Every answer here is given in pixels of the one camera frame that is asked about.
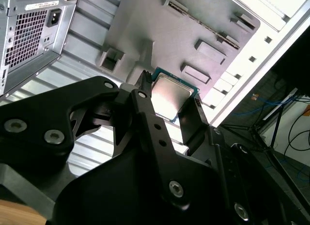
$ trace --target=power socket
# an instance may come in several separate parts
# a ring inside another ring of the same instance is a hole
[[[62,14],[62,10],[61,9],[51,10],[46,26],[53,27],[55,25],[58,25],[58,23],[60,21],[61,14]]]

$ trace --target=power supply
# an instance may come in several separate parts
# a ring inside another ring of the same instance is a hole
[[[0,95],[59,59],[77,0],[0,0]]]

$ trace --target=blue cable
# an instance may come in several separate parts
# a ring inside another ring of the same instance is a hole
[[[233,115],[238,115],[238,116],[243,116],[243,115],[248,115],[248,114],[252,114],[252,113],[256,113],[257,111],[260,111],[262,108],[264,107],[260,107],[258,109],[255,109],[253,111],[249,111],[249,112],[242,112],[242,113],[233,113]]]
[[[286,162],[286,160],[281,160],[281,161],[279,161],[280,163],[283,163],[283,162]],[[270,165],[270,166],[268,166],[268,167],[265,167],[265,169],[268,169],[268,168],[271,168],[271,167],[273,167],[272,165]]]
[[[300,178],[300,174],[301,174],[302,170],[304,170],[304,169],[305,169],[305,167],[303,167],[302,169],[299,170],[299,172],[297,174],[297,179],[301,180],[303,182],[309,182],[309,180],[304,180],[304,179]]]
[[[289,98],[287,101],[285,101],[283,103],[280,103],[282,101],[270,102],[270,101],[267,101],[267,100],[264,100],[264,99],[261,99],[261,98],[259,100],[265,102],[267,105],[262,106],[262,107],[260,107],[258,109],[255,109],[253,111],[249,111],[249,112],[233,113],[233,115],[243,116],[243,115],[248,115],[248,114],[256,113],[257,111],[260,111],[262,108],[266,108],[268,106],[285,105],[285,104],[289,103],[290,101],[294,100],[294,97]]]

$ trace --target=screw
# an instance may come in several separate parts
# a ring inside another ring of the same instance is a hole
[[[213,130],[214,130],[214,132],[215,132],[216,134],[218,134],[218,135],[221,134],[221,132],[220,132],[217,128],[214,128]]]
[[[11,119],[4,123],[7,132],[20,133],[27,129],[27,124],[20,119]]]
[[[176,197],[183,197],[184,191],[182,186],[177,181],[170,181],[169,183],[170,192]]]
[[[142,92],[139,92],[138,95],[142,98],[146,98],[146,94],[142,93]]]
[[[236,211],[236,213],[239,215],[239,217],[243,220],[243,221],[248,221],[249,217],[248,217],[248,213],[246,211],[246,209],[244,209],[244,207],[238,203],[234,204],[234,210]]]
[[[113,84],[109,83],[109,82],[105,82],[105,86],[107,88],[113,88]]]
[[[64,141],[64,134],[60,130],[51,129],[44,134],[44,139],[49,144],[61,144]]]
[[[247,153],[248,153],[246,150],[244,150],[244,149],[242,148],[242,146],[241,146],[241,145],[239,145],[239,149],[240,149],[243,153],[245,153],[245,154],[247,154]]]

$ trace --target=mesh grille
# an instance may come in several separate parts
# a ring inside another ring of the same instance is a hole
[[[17,16],[14,46],[6,50],[5,64],[10,67],[38,54],[47,10]]]

